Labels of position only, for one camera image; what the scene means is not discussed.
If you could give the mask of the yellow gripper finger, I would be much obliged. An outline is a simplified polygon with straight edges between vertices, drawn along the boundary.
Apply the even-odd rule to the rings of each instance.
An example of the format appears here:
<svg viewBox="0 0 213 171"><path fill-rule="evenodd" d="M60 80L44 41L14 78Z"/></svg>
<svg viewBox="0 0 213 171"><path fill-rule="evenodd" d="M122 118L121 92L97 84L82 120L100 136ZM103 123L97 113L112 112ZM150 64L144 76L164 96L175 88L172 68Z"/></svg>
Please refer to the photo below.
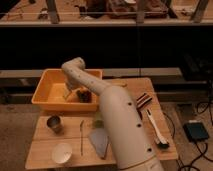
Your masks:
<svg viewBox="0 0 213 171"><path fill-rule="evenodd" d="M63 99L65 101L67 101L69 99L69 96L70 96L71 93L72 93L72 91L69 91L69 90L65 89L64 92L63 92Z"/></svg>

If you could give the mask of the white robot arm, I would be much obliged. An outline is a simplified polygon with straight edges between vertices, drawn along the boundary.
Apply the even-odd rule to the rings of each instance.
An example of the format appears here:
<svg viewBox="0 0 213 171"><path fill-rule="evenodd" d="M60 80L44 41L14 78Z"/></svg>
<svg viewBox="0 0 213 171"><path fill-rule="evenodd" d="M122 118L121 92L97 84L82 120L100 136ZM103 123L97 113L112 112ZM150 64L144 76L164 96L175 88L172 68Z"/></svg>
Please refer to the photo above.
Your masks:
<svg viewBox="0 0 213 171"><path fill-rule="evenodd" d="M129 92L85 72L77 57L61 66L68 88L82 85L99 96L99 110L119 171L164 171Z"/></svg>

